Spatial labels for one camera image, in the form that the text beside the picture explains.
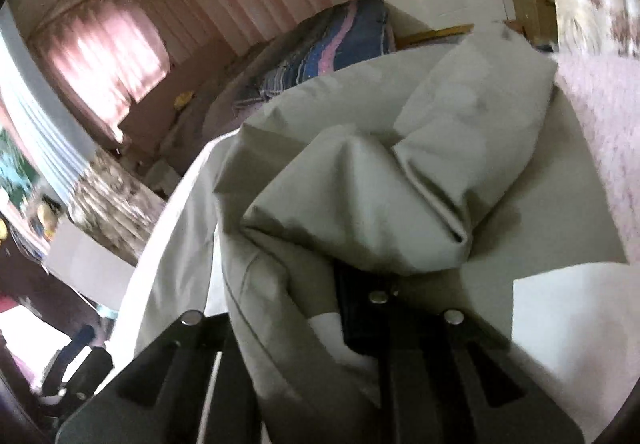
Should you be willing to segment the grey and white garment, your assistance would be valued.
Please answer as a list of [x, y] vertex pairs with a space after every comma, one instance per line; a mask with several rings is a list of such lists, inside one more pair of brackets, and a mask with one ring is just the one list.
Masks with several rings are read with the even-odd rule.
[[620, 262], [555, 62], [493, 24], [295, 86], [207, 147], [129, 282], [113, 338], [145, 349], [182, 312], [229, 312], [270, 434], [357, 443], [373, 382], [331, 349], [336, 283], [511, 325], [511, 283]]

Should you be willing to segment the blue floral curtain left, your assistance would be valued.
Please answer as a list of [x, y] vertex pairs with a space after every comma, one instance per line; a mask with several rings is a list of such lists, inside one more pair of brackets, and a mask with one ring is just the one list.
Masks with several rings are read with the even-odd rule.
[[1, 6], [1, 101], [72, 223], [136, 265], [165, 201], [101, 148], [65, 107], [32, 58], [7, 3]]

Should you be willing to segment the brown bed with blankets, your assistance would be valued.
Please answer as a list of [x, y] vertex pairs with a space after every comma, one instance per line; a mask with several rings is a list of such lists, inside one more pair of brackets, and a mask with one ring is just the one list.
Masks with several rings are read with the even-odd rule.
[[163, 160], [183, 173], [206, 141], [294, 86], [397, 49], [454, 43], [468, 32], [468, 26], [454, 26], [398, 36], [382, 0], [351, 0], [243, 56], [213, 40], [132, 107], [120, 124], [122, 162], [143, 174]]

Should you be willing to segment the yellow toy on bed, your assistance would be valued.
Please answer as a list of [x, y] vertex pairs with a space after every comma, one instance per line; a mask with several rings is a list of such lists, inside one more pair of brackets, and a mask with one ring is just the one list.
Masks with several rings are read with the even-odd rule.
[[174, 109], [179, 112], [183, 110], [194, 97], [194, 92], [182, 92], [174, 101]]

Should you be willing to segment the pink window curtain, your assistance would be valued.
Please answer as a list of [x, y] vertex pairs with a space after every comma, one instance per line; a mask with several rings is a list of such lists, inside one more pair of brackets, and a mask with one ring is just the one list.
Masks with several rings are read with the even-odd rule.
[[106, 136], [160, 84], [171, 58], [135, 0], [85, 0], [43, 26], [32, 46], [67, 98]]

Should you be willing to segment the striped blue pink blanket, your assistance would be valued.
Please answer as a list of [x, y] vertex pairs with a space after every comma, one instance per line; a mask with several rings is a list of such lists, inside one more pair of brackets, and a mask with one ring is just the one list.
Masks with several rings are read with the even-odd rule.
[[241, 85], [236, 112], [261, 106], [317, 76], [380, 57], [395, 49], [382, 0], [351, 0], [304, 21], [293, 43]]

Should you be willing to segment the wooden side table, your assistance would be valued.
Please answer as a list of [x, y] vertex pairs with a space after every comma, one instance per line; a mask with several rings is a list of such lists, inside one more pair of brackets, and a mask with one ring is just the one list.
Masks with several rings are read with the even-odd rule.
[[550, 48], [558, 44], [555, 0], [512, 0], [515, 20], [534, 46]]

